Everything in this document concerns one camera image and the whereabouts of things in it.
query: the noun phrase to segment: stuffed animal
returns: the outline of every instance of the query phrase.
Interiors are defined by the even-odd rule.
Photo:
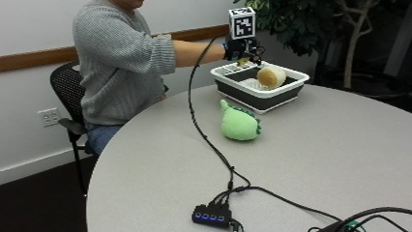
[[[255,139],[261,134],[261,120],[255,115],[243,108],[234,107],[225,100],[221,101],[223,120],[223,134],[237,140]]]

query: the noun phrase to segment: wire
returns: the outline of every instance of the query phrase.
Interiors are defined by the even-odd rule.
[[[321,210],[313,209],[313,208],[310,208],[310,207],[307,207],[307,206],[305,206],[305,205],[301,205],[301,204],[295,203],[294,201],[286,199],[285,197],[279,196],[278,194],[275,194],[274,192],[271,192],[270,190],[267,190],[267,189],[265,189],[265,188],[262,188],[262,187],[238,187],[238,188],[235,188],[235,189],[233,189],[233,190],[223,191],[223,192],[221,192],[221,193],[217,195],[214,201],[217,201],[221,197],[226,197],[229,194],[231,194],[231,193],[234,193],[234,192],[242,192],[242,191],[245,191],[245,190],[253,190],[253,189],[265,191],[266,193],[269,193],[269,194],[271,194],[273,196],[275,196],[279,200],[285,201],[286,203],[291,204],[293,206],[295,206],[295,207],[298,207],[298,208],[301,208],[301,209],[303,209],[303,210],[311,211],[311,212],[318,213],[318,214],[321,214],[321,215],[325,215],[325,216],[327,216],[327,217],[330,217],[330,218],[334,218],[334,219],[337,219],[338,221],[342,221],[342,219],[339,219],[337,216],[331,215],[330,213],[326,213],[326,212],[323,212],[323,211],[321,211]]]
[[[311,227],[310,230],[309,230],[309,232],[311,232],[311,231],[315,230],[315,229],[317,229],[318,231],[322,230],[319,227]]]
[[[412,215],[412,211],[403,209],[403,208],[398,208],[398,207],[382,207],[382,208],[375,208],[367,211],[361,212],[359,214],[349,217],[346,220],[343,220],[341,222],[341,224],[337,226],[335,232],[339,232],[341,229],[354,220],[363,218],[366,216],[378,214],[378,213],[383,213],[383,212],[397,212],[397,213],[402,213],[402,214],[407,214],[407,215]]]
[[[349,232],[355,232],[358,228],[362,227],[362,225],[369,222],[371,219],[375,218],[382,218],[385,219],[389,223],[391,223],[399,230],[402,230],[403,232],[409,232],[409,230],[406,230],[399,224],[397,224],[391,219],[389,219],[387,217],[382,216],[382,215],[374,215],[371,217],[369,217],[366,220],[363,220],[355,227],[351,228],[351,230]]]
[[[211,147],[211,149],[215,151],[217,155],[221,157],[223,163],[226,164],[227,168],[230,169],[230,172],[231,172],[231,181],[230,181],[230,185],[229,185],[229,189],[231,189],[234,187],[234,173],[242,178],[245,179],[245,181],[247,182],[247,184],[250,185],[250,180],[247,179],[246,176],[241,175],[241,173],[238,171],[235,171],[235,166],[231,165],[231,163],[229,162],[227,158],[225,157],[225,155],[222,154],[222,152],[219,151],[219,149],[215,147],[215,145],[210,142],[210,140],[207,139],[207,135],[205,134],[199,124],[198,124],[198,120],[197,120],[197,116],[195,116],[195,109],[194,109],[194,104],[193,104],[193,82],[194,82],[194,76],[195,76],[195,72],[197,72],[197,69],[198,67],[201,66],[201,63],[207,55],[207,51],[214,43],[214,41],[219,38],[219,37],[223,37],[226,36],[226,34],[222,34],[219,36],[217,36],[209,43],[201,57],[199,57],[199,60],[197,62],[197,65],[194,67],[194,70],[193,70],[193,73],[191,73],[191,79],[190,79],[190,90],[189,90],[189,102],[190,102],[190,109],[191,109],[191,115],[193,115],[193,121],[194,121],[194,125],[198,129],[198,132],[201,133],[203,139],[206,140],[209,146]]]

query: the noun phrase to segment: gray table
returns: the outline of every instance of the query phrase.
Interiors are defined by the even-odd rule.
[[[195,129],[187,99],[183,93],[139,114],[105,150],[90,232],[223,231],[191,220],[195,207],[226,190],[230,172]],[[194,90],[199,125],[255,186],[339,218],[383,206],[412,209],[412,114],[306,85],[294,102],[258,116],[261,137],[238,142],[221,132],[221,99],[217,86]],[[247,232],[306,232],[334,222],[258,190],[235,193],[231,210]],[[411,216],[387,216],[412,229]],[[397,231],[382,219],[366,228]]]

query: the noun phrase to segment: wooden wall rail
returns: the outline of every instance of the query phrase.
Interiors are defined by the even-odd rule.
[[[215,38],[226,33],[230,33],[229,25],[191,29],[169,34],[171,34],[175,40],[193,42]],[[78,52],[74,46],[0,56],[0,72],[70,62],[74,60],[78,60]]]

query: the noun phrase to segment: gray sweater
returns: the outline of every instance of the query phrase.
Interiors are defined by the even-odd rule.
[[[170,35],[151,37],[139,11],[129,15],[109,0],[94,0],[74,20],[86,120],[123,125],[161,100],[162,74],[175,72]]]

